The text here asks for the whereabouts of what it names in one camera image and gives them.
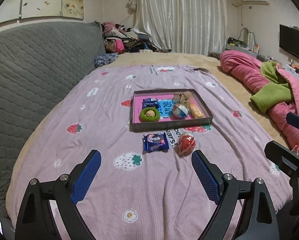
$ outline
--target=green hair tie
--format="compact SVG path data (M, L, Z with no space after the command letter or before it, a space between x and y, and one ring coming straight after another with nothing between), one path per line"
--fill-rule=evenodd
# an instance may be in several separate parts
M149 110L154 111L154 113L155 113L154 117L146 116L146 113ZM160 113L158 112L158 110L155 107L146 107L139 114L139 119L142 122L157 122L160 119L160 117L161 117L161 115L160 115Z

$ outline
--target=black tv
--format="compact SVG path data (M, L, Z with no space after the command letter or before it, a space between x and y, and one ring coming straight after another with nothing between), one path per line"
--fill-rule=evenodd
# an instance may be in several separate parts
M279 47L299 58L299 30L279 25Z

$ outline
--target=pink tray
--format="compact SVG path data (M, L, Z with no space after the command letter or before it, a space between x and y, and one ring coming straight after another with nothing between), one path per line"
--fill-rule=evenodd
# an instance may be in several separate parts
M157 100L172 100L174 94L178 92L184 93L187 91L192 94L190 102L195 103L200 107L205 114L204 118L193 118L189 115L186 117L186 119L178 119L175 116L170 116L162 118L158 122L141 122L139 119L139 114L142 111L143 99L156 98ZM206 106L202 98L198 95L198 93L193 89L146 90L134 92L133 104L131 108L131 129L135 132L208 125L211 124L212 119L213 115L211 114L211 111Z

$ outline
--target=screw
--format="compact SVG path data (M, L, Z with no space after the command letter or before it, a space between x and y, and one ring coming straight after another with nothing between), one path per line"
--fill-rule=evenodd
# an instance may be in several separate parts
M65 180L68 179L68 175L67 175L67 174L62 174L62 175L59 177L59 179L60 179L61 181L65 181Z
M37 179L32 179L31 181L30 181L30 185L35 185L37 183Z
M232 174L226 173L224 174L224 178L227 180L231 180L233 178Z
M264 183L264 180L263 180L262 178L257 178L257 179L256 179L256 182L257 182L258 184L263 184L263 183Z

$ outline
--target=gray sofa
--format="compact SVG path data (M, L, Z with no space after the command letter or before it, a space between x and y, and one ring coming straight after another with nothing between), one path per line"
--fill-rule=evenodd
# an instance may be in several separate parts
M105 53L97 23L48 22L0 32L0 216L14 163L42 119Z

